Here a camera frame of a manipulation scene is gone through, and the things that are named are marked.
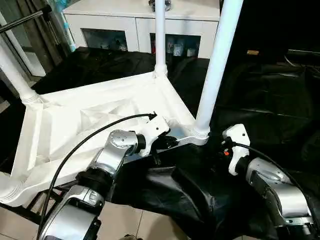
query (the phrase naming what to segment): floor tile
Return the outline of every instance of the floor tile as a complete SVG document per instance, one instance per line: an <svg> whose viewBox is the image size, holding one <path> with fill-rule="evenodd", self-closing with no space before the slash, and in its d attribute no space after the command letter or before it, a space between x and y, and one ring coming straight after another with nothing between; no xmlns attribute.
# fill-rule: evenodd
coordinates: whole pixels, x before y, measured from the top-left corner
<svg viewBox="0 0 320 240"><path fill-rule="evenodd" d="M188 239L170 217L150 211L143 211L137 237L143 240Z"/></svg>
<svg viewBox="0 0 320 240"><path fill-rule="evenodd" d="M37 230L35 223L0 207L0 234L17 240L32 240Z"/></svg>
<svg viewBox="0 0 320 240"><path fill-rule="evenodd" d="M242 236L242 240L259 240L259 239L251 236Z"/></svg>
<svg viewBox="0 0 320 240"><path fill-rule="evenodd" d="M0 240L15 240L14 238L0 234Z"/></svg>
<svg viewBox="0 0 320 240"><path fill-rule="evenodd" d="M98 218L102 222L98 239L117 240L126 234L136 235L141 214L140 209L106 202Z"/></svg>

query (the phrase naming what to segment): black fabric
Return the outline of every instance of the black fabric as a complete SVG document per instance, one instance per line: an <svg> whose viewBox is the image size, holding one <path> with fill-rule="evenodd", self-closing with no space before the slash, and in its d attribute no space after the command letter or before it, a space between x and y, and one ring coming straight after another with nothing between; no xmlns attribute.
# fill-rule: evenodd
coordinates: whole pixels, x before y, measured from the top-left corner
<svg viewBox="0 0 320 240"><path fill-rule="evenodd" d="M196 116L208 59L167 59L168 78ZM155 56L79 48L33 88L39 94L150 72ZM248 235L277 239L263 200L221 159L221 132L243 123L251 145L290 170L320 219L319 77L308 68L246 63L228 66L202 146L185 145L126 164L112 202L171 216L192 239ZM24 116L21 103L0 114L6 137L0 159L10 171Z"/></svg>

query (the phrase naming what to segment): glass cabinet door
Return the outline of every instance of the glass cabinet door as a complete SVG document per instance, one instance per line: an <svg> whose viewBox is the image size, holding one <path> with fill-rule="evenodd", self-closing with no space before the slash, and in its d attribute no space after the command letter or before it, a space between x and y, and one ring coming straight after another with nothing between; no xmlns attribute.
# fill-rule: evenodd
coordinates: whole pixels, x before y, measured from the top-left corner
<svg viewBox="0 0 320 240"><path fill-rule="evenodd" d="M65 14L76 47L139 51L134 17Z"/></svg>
<svg viewBox="0 0 320 240"><path fill-rule="evenodd" d="M209 59L214 46L218 22L180 19L165 20L165 50L167 54ZM139 51L156 51L156 20L136 18Z"/></svg>

